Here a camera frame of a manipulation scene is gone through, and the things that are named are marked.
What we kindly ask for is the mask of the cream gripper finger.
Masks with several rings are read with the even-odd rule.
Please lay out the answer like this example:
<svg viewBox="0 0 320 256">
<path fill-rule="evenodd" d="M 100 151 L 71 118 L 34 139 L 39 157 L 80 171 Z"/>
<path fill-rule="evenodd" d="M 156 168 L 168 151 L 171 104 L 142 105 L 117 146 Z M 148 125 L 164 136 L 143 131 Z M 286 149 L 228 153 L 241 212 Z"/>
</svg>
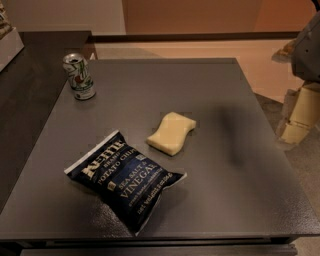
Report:
<svg viewBox="0 0 320 256">
<path fill-rule="evenodd" d="M 281 110 L 281 119 L 278 122 L 278 126 L 276 129 L 276 135 L 278 137 L 282 136 L 285 125 L 289 122 L 289 118 L 293 112 L 298 96 L 299 92 L 296 90 L 288 89 L 286 92 Z"/>
<path fill-rule="evenodd" d="M 304 83 L 280 140 L 299 144 L 320 120 L 320 84 Z"/>
</svg>

